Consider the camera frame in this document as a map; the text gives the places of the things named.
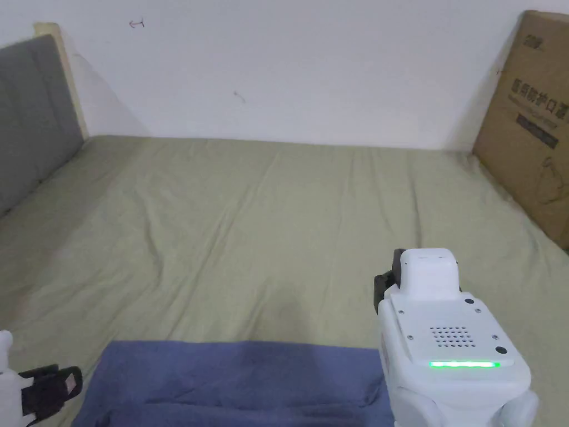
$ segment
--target blue cloth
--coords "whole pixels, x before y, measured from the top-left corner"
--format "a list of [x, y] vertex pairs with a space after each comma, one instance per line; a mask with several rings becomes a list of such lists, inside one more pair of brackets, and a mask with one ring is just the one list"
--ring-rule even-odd
[[113, 342], [74, 427], [393, 427], [376, 349]]

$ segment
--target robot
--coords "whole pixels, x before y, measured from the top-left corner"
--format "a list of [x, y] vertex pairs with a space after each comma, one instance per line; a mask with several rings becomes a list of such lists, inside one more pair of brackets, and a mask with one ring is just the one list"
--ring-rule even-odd
[[395, 427], [531, 427], [538, 397], [488, 307], [459, 286], [448, 249], [397, 249], [374, 305]]
[[8, 367], [12, 334], [0, 331], [0, 426], [28, 427], [59, 412], [83, 388], [76, 366], [44, 366], [16, 373]]

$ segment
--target mattress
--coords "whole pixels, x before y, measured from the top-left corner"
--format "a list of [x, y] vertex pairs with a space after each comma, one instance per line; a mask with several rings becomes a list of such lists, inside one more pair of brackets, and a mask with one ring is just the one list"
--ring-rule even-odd
[[[78, 365], [113, 340], [377, 348], [373, 277], [445, 247], [541, 398], [569, 418], [569, 257], [467, 154], [96, 137], [0, 219], [11, 365]], [[69, 425], [70, 402], [46, 425]]]

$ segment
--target wrinkled sheet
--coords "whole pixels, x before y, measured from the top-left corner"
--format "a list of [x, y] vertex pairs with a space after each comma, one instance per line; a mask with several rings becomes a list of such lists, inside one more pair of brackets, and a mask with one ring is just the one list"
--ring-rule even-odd
[[393, 427], [376, 349], [115, 341], [74, 427]]
[[[394, 248], [446, 247], [569, 419], [569, 257], [460, 153], [97, 137], [0, 219], [14, 369], [89, 378], [112, 340], [377, 348]], [[69, 425], [81, 400], [47, 425]]]

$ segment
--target upholstered headboard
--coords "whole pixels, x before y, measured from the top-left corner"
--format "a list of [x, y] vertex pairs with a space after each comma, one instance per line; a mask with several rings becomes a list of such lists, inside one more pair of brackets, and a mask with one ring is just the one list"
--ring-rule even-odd
[[0, 215], [83, 145], [51, 35], [0, 50]]

